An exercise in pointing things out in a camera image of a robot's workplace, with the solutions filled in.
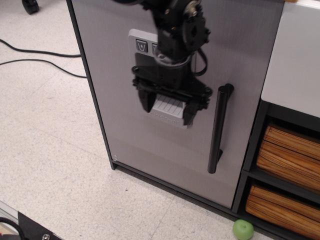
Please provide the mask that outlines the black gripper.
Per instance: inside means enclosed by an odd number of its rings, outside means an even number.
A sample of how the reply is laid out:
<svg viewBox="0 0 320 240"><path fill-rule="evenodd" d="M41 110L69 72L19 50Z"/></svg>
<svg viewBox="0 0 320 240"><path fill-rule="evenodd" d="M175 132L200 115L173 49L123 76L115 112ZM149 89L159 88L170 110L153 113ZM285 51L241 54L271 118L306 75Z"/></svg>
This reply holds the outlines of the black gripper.
<svg viewBox="0 0 320 240"><path fill-rule="evenodd" d="M198 111L207 109L213 90L199 81L189 64L182 67L133 66L133 85L143 109L150 112L157 94L187 103L183 124L190 125Z"/></svg>

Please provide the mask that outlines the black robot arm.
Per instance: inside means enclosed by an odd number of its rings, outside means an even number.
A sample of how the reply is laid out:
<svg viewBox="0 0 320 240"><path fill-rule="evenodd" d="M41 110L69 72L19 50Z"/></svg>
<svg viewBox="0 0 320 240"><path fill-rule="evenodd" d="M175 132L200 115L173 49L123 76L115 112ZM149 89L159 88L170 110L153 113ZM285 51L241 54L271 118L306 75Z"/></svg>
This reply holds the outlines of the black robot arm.
<svg viewBox="0 0 320 240"><path fill-rule="evenodd" d="M206 109L213 91L197 79L206 73L192 70L192 56L198 52L207 63L201 47L208 43L210 30L199 0L121 0L120 4L140 4L151 11L157 29L155 65L134 66L133 85L143 109L150 112L157 95L185 103L183 124L192 123L198 111Z"/></svg>

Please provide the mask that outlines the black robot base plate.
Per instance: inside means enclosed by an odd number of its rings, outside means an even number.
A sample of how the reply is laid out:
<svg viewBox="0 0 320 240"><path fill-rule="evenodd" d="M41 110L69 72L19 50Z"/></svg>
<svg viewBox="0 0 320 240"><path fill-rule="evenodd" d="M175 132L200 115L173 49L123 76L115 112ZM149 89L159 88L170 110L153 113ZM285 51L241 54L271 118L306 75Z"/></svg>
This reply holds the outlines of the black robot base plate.
<svg viewBox="0 0 320 240"><path fill-rule="evenodd" d="M61 240L58 235L21 212L17 213L18 225L28 240Z"/></svg>

